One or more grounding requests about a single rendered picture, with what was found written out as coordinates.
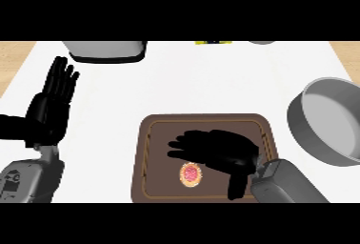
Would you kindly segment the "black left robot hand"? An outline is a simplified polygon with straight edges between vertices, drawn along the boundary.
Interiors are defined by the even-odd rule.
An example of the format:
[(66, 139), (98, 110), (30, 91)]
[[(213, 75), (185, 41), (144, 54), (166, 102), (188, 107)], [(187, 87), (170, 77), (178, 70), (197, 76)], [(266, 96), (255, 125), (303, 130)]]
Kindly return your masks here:
[(64, 137), (75, 81), (79, 73), (67, 58), (55, 56), (23, 117), (0, 114), (0, 139), (21, 140), (26, 148), (55, 146)]

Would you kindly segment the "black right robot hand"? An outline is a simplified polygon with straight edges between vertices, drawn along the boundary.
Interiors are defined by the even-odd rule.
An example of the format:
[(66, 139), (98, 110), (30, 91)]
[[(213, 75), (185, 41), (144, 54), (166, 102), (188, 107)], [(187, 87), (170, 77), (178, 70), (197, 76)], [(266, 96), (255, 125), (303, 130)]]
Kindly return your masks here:
[(234, 132), (212, 130), (185, 131), (166, 145), (172, 148), (168, 157), (203, 164), (228, 174), (227, 199), (241, 198), (259, 156), (255, 143)]

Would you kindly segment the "pink frosted cupcake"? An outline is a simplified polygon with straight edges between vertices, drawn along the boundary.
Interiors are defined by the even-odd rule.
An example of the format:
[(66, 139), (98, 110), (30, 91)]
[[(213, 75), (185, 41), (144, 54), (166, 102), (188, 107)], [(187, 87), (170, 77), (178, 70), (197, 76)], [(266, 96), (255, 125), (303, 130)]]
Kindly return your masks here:
[(179, 182), (187, 188), (193, 188), (201, 178), (200, 167), (193, 162), (187, 162), (179, 169)]

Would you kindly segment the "brown wooden tray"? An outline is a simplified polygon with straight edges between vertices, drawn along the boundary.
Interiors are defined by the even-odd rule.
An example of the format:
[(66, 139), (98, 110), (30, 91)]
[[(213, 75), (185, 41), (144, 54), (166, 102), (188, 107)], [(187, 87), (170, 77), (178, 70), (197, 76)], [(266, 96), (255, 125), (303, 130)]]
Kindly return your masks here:
[(259, 114), (154, 114), (138, 129), (131, 198), (135, 203), (228, 203), (228, 175), (199, 166), (201, 178), (188, 188), (179, 181), (185, 161), (169, 158), (166, 145), (184, 131), (222, 130), (246, 136), (258, 146), (260, 163), (278, 157), (269, 124)]

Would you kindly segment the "grey metal pot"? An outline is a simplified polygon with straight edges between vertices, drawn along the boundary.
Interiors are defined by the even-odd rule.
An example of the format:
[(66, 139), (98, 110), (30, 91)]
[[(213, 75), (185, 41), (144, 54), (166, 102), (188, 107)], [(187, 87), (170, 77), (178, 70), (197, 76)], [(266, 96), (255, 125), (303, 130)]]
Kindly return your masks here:
[(360, 165), (360, 86), (340, 78), (312, 81), (286, 109), (291, 137), (322, 163)]

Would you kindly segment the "grey appliance with black base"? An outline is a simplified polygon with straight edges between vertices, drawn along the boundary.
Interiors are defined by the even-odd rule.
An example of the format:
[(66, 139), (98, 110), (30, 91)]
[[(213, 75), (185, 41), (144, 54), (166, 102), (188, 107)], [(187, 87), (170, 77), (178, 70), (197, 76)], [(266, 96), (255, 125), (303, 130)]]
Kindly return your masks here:
[(144, 58), (145, 41), (64, 41), (75, 62), (122, 64)]

